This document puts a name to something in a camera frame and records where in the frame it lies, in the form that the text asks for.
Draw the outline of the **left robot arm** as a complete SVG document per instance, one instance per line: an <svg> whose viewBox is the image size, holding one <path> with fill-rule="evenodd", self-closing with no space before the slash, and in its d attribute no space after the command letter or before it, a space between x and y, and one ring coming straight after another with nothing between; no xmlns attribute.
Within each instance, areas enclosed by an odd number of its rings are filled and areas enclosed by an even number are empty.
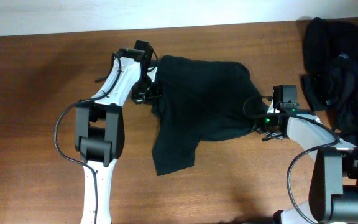
<svg viewBox="0 0 358 224"><path fill-rule="evenodd" d="M111 71L90 100L75 107L75 149L85 164L82 223L110 223L110 194L114 166L125 143L123 106L151 105L162 95L155 80L158 57L146 41L112 55Z"/></svg>

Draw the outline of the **black t-shirt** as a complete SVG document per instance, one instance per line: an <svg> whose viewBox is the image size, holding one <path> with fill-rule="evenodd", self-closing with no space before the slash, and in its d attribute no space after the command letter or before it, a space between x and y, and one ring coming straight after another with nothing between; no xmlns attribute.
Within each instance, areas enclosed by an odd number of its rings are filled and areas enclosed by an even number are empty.
<svg viewBox="0 0 358 224"><path fill-rule="evenodd" d="M193 166L200 141L225 141L252 132L248 115L268 106L238 62L190 60L163 56L156 79L162 95L152 112L160 129L152 149L158 176Z"/></svg>

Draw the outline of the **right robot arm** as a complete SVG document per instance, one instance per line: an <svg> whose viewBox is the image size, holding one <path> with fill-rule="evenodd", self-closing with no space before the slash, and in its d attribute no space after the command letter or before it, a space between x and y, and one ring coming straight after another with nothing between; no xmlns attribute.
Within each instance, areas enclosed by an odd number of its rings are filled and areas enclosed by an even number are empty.
<svg viewBox="0 0 358 224"><path fill-rule="evenodd" d="M266 114L265 140L291 139L303 152L287 170L287 191L293 208L279 210L274 223L358 223L358 148L323 125L310 110L299 107L295 85L278 85ZM308 200L297 204L291 190L291 172L303 156L314 160Z"/></svg>

